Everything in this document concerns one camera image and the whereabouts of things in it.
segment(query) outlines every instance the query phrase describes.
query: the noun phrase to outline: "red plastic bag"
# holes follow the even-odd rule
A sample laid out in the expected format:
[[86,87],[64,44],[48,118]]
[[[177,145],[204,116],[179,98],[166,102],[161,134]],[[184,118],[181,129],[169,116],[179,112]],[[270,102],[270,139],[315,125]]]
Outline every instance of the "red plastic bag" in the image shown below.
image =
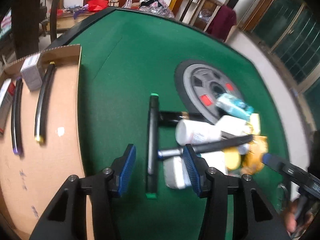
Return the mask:
[[97,12],[97,11],[101,11],[104,8],[108,7],[108,3],[109,1],[106,0],[90,0],[88,1],[88,10],[89,12]]

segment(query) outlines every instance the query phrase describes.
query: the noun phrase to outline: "person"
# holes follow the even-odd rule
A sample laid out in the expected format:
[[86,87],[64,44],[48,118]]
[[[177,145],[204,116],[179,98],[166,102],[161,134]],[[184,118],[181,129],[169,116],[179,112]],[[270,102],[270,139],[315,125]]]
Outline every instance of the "person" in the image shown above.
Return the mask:
[[[288,207],[281,214],[281,217],[284,221],[285,229],[287,230],[289,235],[291,235],[297,229],[297,222],[294,219],[294,214],[297,211],[298,200],[299,199],[296,199],[293,202],[290,202]],[[298,228],[299,232],[305,231],[311,224],[312,220],[313,214],[311,212],[308,212],[305,216],[305,223],[300,228]]]

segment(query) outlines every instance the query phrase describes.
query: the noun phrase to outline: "white bottle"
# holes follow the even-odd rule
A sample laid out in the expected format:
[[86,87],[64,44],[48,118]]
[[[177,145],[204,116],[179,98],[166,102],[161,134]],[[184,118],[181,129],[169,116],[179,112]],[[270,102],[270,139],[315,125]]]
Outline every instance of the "white bottle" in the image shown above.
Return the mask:
[[176,127],[176,141],[181,146],[221,140],[221,130],[207,122],[180,120]]

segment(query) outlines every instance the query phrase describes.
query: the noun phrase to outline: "cardboard box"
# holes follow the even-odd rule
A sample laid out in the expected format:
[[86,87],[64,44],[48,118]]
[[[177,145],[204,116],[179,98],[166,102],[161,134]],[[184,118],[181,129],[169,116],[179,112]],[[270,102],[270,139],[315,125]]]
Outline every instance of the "cardboard box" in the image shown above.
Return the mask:
[[8,112],[12,105],[14,88],[15,86],[11,78],[8,78],[4,81],[0,89],[0,135],[4,134]]
[[[30,237],[39,217],[63,182],[71,174],[84,177],[77,127],[77,93],[81,46],[70,45],[41,52],[40,64],[54,61],[57,68],[51,87],[47,114],[47,140],[41,146],[34,139],[35,112],[39,90],[21,95],[21,134],[24,157],[12,152],[10,129],[0,139],[0,213],[22,240]],[[5,67],[0,86],[20,75],[25,58]],[[92,207],[87,198],[87,236],[93,240]]]
[[21,67],[21,75],[30,91],[37,90],[42,85],[43,71],[40,66],[41,53],[27,57]]

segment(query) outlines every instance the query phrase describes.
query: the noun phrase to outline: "wooden door frame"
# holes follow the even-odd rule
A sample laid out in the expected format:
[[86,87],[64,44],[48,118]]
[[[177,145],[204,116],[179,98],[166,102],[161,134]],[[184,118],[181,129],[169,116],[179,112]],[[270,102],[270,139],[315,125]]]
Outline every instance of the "wooden door frame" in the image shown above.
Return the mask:
[[257,6],[254,8],[248,19],[242,25],[242,30],[250,32],[260,22],[266,11],[274,0],[260,0]]

